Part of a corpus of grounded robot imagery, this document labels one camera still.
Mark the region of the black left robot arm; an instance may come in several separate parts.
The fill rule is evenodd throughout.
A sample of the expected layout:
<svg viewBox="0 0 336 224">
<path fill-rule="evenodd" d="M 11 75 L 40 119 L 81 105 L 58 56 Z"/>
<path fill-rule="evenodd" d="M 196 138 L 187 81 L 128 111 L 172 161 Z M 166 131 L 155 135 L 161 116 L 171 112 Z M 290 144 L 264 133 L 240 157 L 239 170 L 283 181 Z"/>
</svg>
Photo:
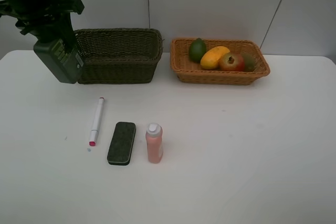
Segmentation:
<svg viewBox="0 0 336 224">
<path fill-rule="evenodd" d="M 42 43 L 61 39 L 70 49 L 77 43 L 70 14 L 80 15 L 83 10 L 81 0 L 1 1 L 1 16 L 16 18 L 22 35 L 31 34 Z"/>
</svg>

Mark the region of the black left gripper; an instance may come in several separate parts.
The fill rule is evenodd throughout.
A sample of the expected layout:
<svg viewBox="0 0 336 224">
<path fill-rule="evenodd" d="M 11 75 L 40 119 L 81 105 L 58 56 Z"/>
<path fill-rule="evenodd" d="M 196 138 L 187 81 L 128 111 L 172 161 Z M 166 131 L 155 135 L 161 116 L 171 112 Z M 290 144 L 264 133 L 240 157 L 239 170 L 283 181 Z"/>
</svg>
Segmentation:
<svg viewBox="0 0 336 224">
<path fill-rule="evenodd" d="M 21 34 L 32 34 L 42 43 L 56 39 L 66 51 L 72 51 L 77 43 L 70 14 L 80 15 L 83 10 L 81 0 L 50 0 L 45 6 L 19 13 L 9 2 L 1 1 L 1 16 L 16 18 L 15 26 Z"/>
</svg>

